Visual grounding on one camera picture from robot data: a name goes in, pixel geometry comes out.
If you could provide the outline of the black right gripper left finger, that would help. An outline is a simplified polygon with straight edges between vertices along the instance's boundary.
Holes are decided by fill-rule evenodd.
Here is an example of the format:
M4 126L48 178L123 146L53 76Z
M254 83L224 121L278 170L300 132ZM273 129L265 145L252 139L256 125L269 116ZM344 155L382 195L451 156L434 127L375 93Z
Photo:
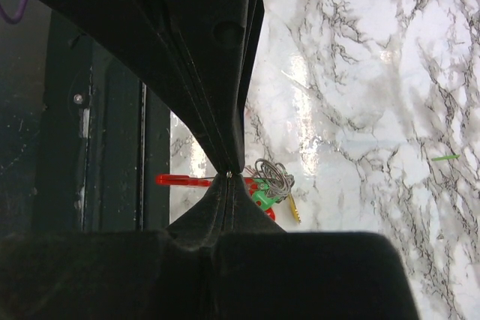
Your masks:
M212 249L229 228L229 191L230 180L215 177L201 200L166 228L173 243L183 250Z

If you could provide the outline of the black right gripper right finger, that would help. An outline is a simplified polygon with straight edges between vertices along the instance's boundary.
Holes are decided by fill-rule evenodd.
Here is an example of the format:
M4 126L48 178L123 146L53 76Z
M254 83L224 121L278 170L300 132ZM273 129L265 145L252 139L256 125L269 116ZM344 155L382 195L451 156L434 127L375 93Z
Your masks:
M232 175L223 179L226 195L223 207L223 236L280 234L285 231L261 208L247 191L244 178Z

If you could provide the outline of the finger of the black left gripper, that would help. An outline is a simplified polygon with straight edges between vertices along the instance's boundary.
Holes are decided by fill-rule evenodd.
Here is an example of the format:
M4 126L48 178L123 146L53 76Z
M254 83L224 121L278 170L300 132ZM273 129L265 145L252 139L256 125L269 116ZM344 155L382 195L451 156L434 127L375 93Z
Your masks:
M180 114L219 173L245 166L244 108L263 0L164 0L199 119Z
M177 116L199 119L164 0L40 0L132 70Z

